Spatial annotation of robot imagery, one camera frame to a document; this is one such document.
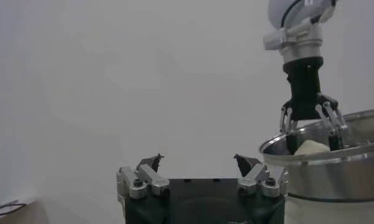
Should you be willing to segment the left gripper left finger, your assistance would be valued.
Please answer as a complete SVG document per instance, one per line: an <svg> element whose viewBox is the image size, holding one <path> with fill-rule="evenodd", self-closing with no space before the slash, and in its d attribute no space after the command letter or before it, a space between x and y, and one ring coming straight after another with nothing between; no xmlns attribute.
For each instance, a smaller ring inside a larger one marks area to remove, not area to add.
<svg viewBox="0 0 374 224"><path fill-rule="evenodd" d="M116 173L117 199L140 200L148 195L166 198L171 194L170 180L159 175L161 154L142 159L133 169L122 166Z"/></svg>

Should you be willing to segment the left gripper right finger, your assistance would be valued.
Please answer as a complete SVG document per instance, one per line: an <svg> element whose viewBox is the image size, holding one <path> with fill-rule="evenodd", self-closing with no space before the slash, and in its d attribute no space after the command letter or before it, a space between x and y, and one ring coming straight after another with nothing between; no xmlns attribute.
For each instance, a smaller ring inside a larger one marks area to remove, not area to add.
<svg viewBox="0 0 374 224"><path fill-rule="evenodd" d="M260 193L269 198L288 196L288 170L282 166L262 163L257 158L235 154L241 177L237 179L240 195Z"/></svg>

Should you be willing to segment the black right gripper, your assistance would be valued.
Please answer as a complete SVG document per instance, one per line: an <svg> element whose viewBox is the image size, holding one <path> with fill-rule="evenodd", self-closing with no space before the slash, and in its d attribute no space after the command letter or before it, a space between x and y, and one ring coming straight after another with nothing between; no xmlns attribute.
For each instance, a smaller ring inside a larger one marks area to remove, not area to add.
<svg viewBox="0 0 374 224"><path fill-rule="evenodd" d="M320 118L328 132L330 150L344 148L342 135L348 125L339 110L338 101L321 93L319 69L322 65L321 56L301 58L283 65L291 87L291 99L281 108L280 133L285 135L286 147L291 155L298 149L298 121Z"/></svg>

